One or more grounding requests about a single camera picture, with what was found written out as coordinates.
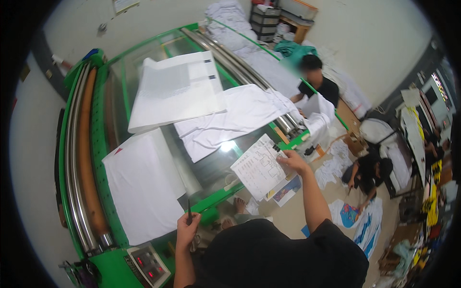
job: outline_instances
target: glass surface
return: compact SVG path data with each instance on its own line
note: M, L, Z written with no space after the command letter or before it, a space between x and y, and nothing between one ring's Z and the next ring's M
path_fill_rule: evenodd
M137 48L124 55L121 59L110 64L105 82L105 133L110 151L127 140L131 134L127 132L128 116L126 107L131 111L139 85L142 62L150 57L161 61L168 57L195 53L197 46L186 39L181 31L175 30L160 38ZM223 89L234 87L231 81L219 69L219 78ZM126 98L123 93L123 77L126 83ZM197 163L192 163L189 154L184 148L183 141L179 139L173 124L161 127L175 165L181 174L188 193L179 199L181 206L187 209L187 200L193 206L212 195L214 192L229 185L236 179L230 169L238 159L263 134L267 133L276 143L280 142L278 135L268 126L258 129L253 133L234 139L233 148L220 148Z

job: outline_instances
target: control panel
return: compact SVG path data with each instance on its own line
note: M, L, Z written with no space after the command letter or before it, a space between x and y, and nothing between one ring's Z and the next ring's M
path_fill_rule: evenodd
M131 263L127 261L127 264L144 287L149 284L147 287L158 288L171 275L171 272L150 244L132 247L127 249L126 252L128 252L131 259Z

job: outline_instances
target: bare foot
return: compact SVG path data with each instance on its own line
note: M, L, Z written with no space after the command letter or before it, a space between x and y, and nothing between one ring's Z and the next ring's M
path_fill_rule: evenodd
M223 229L227 229L227 228L232 227L232 226L234 226L234 224L232 223L232 221L230 219L224 220L223 223L221 224L221 227Z
M237 210L237 213L243 214L247 204L245 203L245 201L243 201L242 198L234 198L234 206L235 206L235 209Z

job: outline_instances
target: orange roller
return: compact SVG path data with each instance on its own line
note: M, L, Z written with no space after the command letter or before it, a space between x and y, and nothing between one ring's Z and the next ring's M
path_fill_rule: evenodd
M83 94L82 106L80 109L80 122L78 127L78 159L80 179L85 194L85 200L88 207L88 218L90 220L93 232L99 237L109 233L109 227L106 223L104 213L96 190L95 179L93 177L93 168L91 165L90 140L89 140L89 120L91 111L91 98L93 96L93 87L95 85L96 69L93 68L88 76L85 92Z

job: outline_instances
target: cardboard box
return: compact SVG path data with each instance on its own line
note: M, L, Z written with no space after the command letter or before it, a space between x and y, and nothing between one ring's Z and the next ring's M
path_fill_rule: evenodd
M355 157L359 157L359 153L363 149L368 148L365 140L363 140L360 136L357 136L354 132L351 132L350 135L347 135L346 138L344 138L344 143L347 144L349 150Z

